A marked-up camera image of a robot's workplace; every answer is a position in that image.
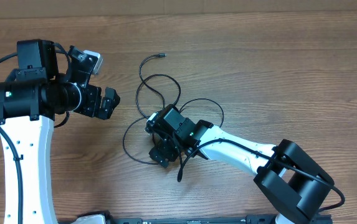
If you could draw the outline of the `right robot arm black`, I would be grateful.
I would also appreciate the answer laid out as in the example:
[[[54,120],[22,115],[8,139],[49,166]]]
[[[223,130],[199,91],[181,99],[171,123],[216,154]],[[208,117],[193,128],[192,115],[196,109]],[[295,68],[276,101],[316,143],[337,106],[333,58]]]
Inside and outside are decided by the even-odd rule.
[[[287,139],[278,145],[252,142],[205,120],[194,123],[174,105],[153,113],[145,130],[160,138],[149,155],[162,167],[178,160],[184,168],[199,156],[252,175],[278,211],[276,223],[311,223],[334,186],[333,179],[296,143]]]

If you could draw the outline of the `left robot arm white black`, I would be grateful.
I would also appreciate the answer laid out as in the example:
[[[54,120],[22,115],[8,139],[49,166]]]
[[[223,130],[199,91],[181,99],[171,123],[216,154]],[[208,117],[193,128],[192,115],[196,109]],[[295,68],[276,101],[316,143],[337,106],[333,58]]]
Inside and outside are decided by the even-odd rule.
[[[5,223],[55,223],[50,147],[55,116],[78,113],[106,120],[119,104],[113,88],[89,83],[102,56],[50,40],[21,40],[18,67],[0,83]]]

